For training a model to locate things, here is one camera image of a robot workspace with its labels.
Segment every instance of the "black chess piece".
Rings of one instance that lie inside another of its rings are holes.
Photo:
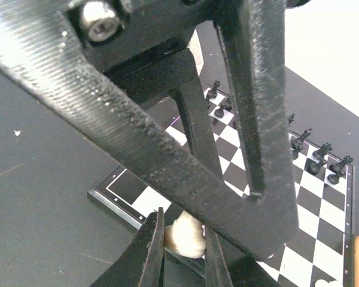
[[[299,145],[296,147],[296,149],[293,150],[293,160],[296,160],[299,157],[299,152],[303,150],[303,145]]]
[[[222,104],[219,109],[216,109],[216,110],[214,111],[214,115],[215,115],[217,118],[222,118],[222,117],[225,115],[224,104]]]
[[[208,98],[206,96],[206,106],[208,107],[208,109],[210,108],[210,98]]]
[[[216,126],[218,124],[218,120],[216,118],[213,118],[213,121],[211,122],[213,126]]]
[[[323,165],[325,165],[326,163],[327,163],[327,161],[325,159],[322,159],[319,163],[312,162],[309,165],[309,170],[310,170],[311,174],[317,175],[318,173],[320,173]]]
[[[333,173],[327,177],[327,180],[331,184],[338,184],[341,177],[345,176],[346,172],[344,170],[340,170],[338,173]]]
[[[354,159],[350,157],[349,155],[346,155],[343,160],[340,163],[333,163],[330,166],[330,170],[332,170],[335,173],[339,173],[341,170],[343,170],[348,163],[352,163]]]
[[[298,146],[303,145],[303,143],[305,142],[305,139],[309,135],[311,135],[311,131],[312,131],[312,129],[305,130],[299,138],[292,139],[291,146],[293,147],[293,149],[296,149]]]
[[[316,158],[317,160],[322,160],[324,158],[324,156],[329,152],[332,151],[333,148],[331,147],[331,145],[326,142],[325,144],[323,144],[320,149],[317,149],[316,151],[314,151],[312,153],[312,156],[314,158]]]
[[[295,121],[295,113],[288,116],[288,125],[291,125],[293,121]]]
[[[233,109],[232,101],[230,100],[230,97],[227,97],[224,105],[224,109],[228,112],[230,112]]]
[[[211,89],[208,91],[206,97],[209,96],[210,99],[215,99],[215,98],[217,97],[217,94],[218,94],[218,93],[217,93],[217,90],[218,90],[218,88],[219,88],[220,85],[221,85],[221,82],[219,82],[219,81],[214,81],[214,83],[213,83],[213,88],[211,88]]]

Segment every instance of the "metal nut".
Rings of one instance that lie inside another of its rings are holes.
[[[105,1],[86,2],[80,11],[80,28],[89,40],[102,42],[112,37],[120,27],[115,9]]]

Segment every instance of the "white square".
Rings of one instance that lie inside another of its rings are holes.
[[[303,172],[300,186],[322,198],[324,182],[308,172]]]
[[[315,159],[315,157],[312,156],[312,153],[316,151],[317,148],[313,145],[309,145],[309,149],[307,150],[307,158],[310,158],[311,160],[318,162],[318,160]]]
[[[218,157],[220,158],[222,174],[224,174],[225,171],[227,170],[227,168],[229,167],[230,162],[221,156],[218,156]]]
[[[286,246],[279,273],[299,287],[310,287],[312,263]]]
[[[336,206],[322,199],[319,217],[335,226],[342,232],[345,232],[346,214]]]
[[[231,183],[225,181],[225,184],[230,187],[230,189],[232,189],[236,194],[238,194],[239,196],[242,196],[244,194],[244,192],[242,190],[240,190],[239,188],[236,188],[234,185],[232,185]]]
[[[307,156],[305,156],[302,153],[299,153],[298,158],[296,160],[293,160],[293,164],[299,167],[300,169],[305,169],[306,161],[307,161]]]
[[[239,146],[241,145],[241,142],[239,141],[238,132],[230,126],[226,126],[224,128],[220,137],[230,142],[232,145],[235,145],[237,148],[239,148]]]
[[[275,281],[278,281],[279,271],[273,267],[268,266],[264,262],[257,261],[258,265],[262,267]]]
[[[343,282],[343,256],[319,240],[315,242],[313,264],[334,279]]]
[[[347,194],[347,179],[346,178],[340,178],[338,184],[332,184],[328,181],[328,176],[333,175],[334,172],[332,172],[329,169],[325,170],[325,176],[324,176],[324,183],[331,186],[332,188],[338,190],[338,192],[346,195]]]
[[[210,88],[207,88],[204,92],[203,92],[203,96],[206,98],[206,95],[208,94],[208,91],[211,90]],[[217,97],[215,97],[214,99],[210,99],[210,102],[213,103],[214,105],[219,105],[223,100],[224,100],[225,96],[223,96],[222,94],[219,94],[219,92],[217,92]]]
[[[246,188],[244,190],[244,194],[246,194],[247,196],[250,196],[250,187],[249,187],[249,185],[246,185]]]
[[[174,138],[181,146],[183,146],[184,144],[186,144],[187,142],[187,138],[186,135],[184,133],[181,133],[179,130],[173,128],[172,126],[169,126],[166,129],[166,132],[172,136],[172,138]]]
[[[166,212],[169,206],[172,203],[164,198],[157,191],[151,187],[147,187],[140,196],[132,204],[132,208],[137,210],[139,213],[148,217],[148,215],[154,210],[158,210],[159,207],[163,208],[163,211]]]
[[[214,112],[216,109],[219,109],[220,107],[219,106],[216,106],[213,111],[210,113],[210,115],[213,117],[213,118],[216,118],[218,121],[224,123],[224,124],[229,124],[231,122],[231,120],[233,119],[234,115],[229,112],[229,111],[224,111],[224,116],[221,117],[221,118],[218,118],[214,115]]]
[[[298,198],[300,185],[297,184],[296,182],[294,182],[294,184],[295,184],[295,198]]]
[[[237,151],[235,152],[235,155],[232,158],[232,163],[245,170],[244,157],[240,148],[237,149]]]
[[[299,228],[313,238],[318,236],[319,217],[305,209],[303,206],[297,205]]]

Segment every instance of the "white pawn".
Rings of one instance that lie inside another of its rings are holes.
[[[165,247],[189,258],[201,258],[206,251],[202,223],[186,211],[165,228]]]
[[[325,280],[318,280],[315,282],[315,287],[343,287],[343,285],[339,281],[331,281],[328,283]]]

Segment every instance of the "white background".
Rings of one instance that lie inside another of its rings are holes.
[[[359,117],[359,0],[311,0],[285,23],[286,66]]]

